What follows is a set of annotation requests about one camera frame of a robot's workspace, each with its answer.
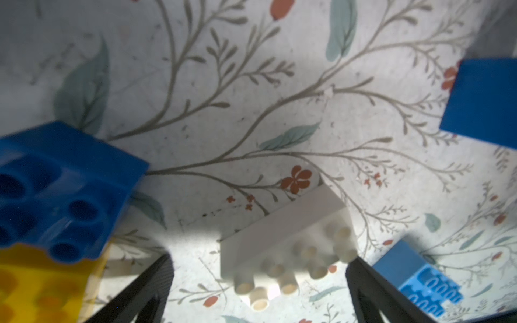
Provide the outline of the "long yellow lego brick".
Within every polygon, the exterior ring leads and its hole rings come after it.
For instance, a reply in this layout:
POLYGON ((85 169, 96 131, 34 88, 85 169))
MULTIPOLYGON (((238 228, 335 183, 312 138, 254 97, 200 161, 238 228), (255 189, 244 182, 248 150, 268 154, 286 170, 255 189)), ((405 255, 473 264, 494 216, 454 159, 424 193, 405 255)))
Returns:
POLYGON ((1 321, 85 322, 94 311, 109 252, 70 265, 30 246, 2 249, 1 321))

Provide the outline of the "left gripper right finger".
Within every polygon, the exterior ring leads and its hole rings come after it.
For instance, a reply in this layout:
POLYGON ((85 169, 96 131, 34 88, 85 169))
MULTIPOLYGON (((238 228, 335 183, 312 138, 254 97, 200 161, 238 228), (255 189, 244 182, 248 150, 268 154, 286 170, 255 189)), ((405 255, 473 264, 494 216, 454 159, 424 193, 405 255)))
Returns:
POLYGON ((345 277, 359 323, 383 322, 384 317, 390 322, 434 322, 362 258, 348 264, 345 277))

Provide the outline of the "white lego brick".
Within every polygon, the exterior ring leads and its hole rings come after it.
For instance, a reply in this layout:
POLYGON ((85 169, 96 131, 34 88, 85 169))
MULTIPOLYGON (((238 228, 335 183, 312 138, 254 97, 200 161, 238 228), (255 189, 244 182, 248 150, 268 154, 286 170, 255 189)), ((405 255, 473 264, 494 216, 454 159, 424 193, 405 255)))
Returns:
POLYGON ((254 312, 358 257, 349 210, 326 184, 222 240, 219 250, 222 280, 254 312))

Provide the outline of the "light blue long lego brick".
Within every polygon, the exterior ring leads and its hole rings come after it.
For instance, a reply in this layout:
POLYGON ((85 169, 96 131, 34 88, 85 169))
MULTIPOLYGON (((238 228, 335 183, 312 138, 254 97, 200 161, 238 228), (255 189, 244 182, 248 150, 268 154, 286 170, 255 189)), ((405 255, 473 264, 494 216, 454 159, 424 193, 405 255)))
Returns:
POLYGON ((431 265, 405 241, 397 242, 374 265, 375 269, 424 313, 440 318, 443 304, 464 300, 460 285, 431 265))

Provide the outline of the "dark blue square lego brick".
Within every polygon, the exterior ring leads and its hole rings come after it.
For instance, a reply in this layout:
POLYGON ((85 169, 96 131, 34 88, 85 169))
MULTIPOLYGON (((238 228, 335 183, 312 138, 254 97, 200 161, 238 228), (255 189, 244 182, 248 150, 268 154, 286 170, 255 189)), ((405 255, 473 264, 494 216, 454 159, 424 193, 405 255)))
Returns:
POLYGON ((99 258, 148 167, 59 121, 3 136, 1 247, 68 264, 99 258))

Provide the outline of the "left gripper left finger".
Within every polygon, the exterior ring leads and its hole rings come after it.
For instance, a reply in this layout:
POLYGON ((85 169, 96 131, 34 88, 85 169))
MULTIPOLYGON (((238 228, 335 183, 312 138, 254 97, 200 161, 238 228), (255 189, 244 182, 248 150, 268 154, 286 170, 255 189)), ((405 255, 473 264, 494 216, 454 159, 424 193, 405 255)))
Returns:
POLYGON ((160 323, 174 278, 170 254, 164 254, 87 323, 160 323))

